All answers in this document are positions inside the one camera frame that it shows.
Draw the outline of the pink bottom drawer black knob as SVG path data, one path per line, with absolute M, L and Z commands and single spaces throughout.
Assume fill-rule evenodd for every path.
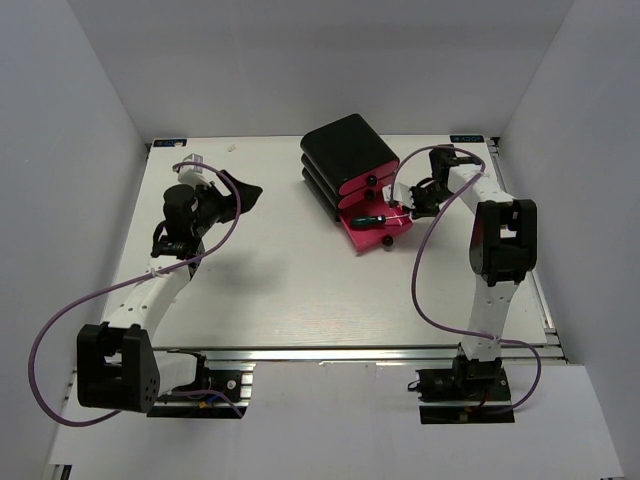
M 339 212 L 339 219 L 344 226 L 349 239 L 358 253 L 377 247 L 390 247 L 396 237 L 411 229 L 411 217 L 403 220 L 391 220 L 386 225 L 356 230 L 350 227 L 350 220 L 357 216 L 402 215 L 409 214 L 402 208 L 391 208 L 383 199 L 363 201 Z

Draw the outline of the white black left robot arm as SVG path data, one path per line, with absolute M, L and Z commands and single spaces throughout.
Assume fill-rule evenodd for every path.
M 84 407 L 147 413 L 173 391 L 199 399 L 211 387 L 200 354 L 157 353 L 152 339 L 178 294 L 194 278 L 205 253 L 204 236 L 216 224 L 235 223 L 263 190 L 218 174 L 228 194 L 188 162 L 163 194 L 163 220 L 153 237 L 145 279 L 101 324 L 85 325 L 77 339 L 77 394 Z

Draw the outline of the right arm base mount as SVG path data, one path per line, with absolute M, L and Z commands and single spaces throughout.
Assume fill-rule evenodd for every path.
M 419 399 L 422 425 L 513 424 L 515 415 L 504 369 L 494 379 L 456 383 L 452 368 L 421 369 L 407 391 Z

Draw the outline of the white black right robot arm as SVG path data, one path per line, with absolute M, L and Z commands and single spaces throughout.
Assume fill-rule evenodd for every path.
M 518 200 L 486 173 L 486 164 L 477 155 L 452 145 L 430 146 L 432 185 L 427 196 L 439 207 L 423 238 L 414 262 L 410 283 L 413 305 L 418 315 L 439 330 L 461 336 L 459 352 L 468 364 L 451 374 L 453 390 L 472 399 L 488 385 L 489 365 L 501 357 L 501 346 L 511 301 L 537 261 L 537 206 Z M 469 263 L 475 274 L 475 292 L 466 329 L 440 324 L 419 306 L 417 280 L 420 261 L 429 237 L 445 211 L 461 200 L 474 214 L 469 246 Z

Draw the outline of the large green handled screwdriver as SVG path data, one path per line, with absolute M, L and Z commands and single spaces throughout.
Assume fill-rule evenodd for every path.
M 371 229 L 371 228 L 377 228 L 377 227 L 386 225 L 391 220 L 403 220 L 403 219 L 409 219 L 409 218 L 410 218 L 409 214 L 393 215 L 393 216 L 388 216 L 388 215 L 357 216 L 357 217 L 353 217 L 350 220 L 350 227 L 356 230 Z

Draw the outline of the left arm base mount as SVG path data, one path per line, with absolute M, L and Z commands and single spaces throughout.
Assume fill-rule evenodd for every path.
M 160 393 L 149 418 L 232 419 L 245 414 L 253 384 L 252 364 L 215 360 L 202 352 L 157 352 Z

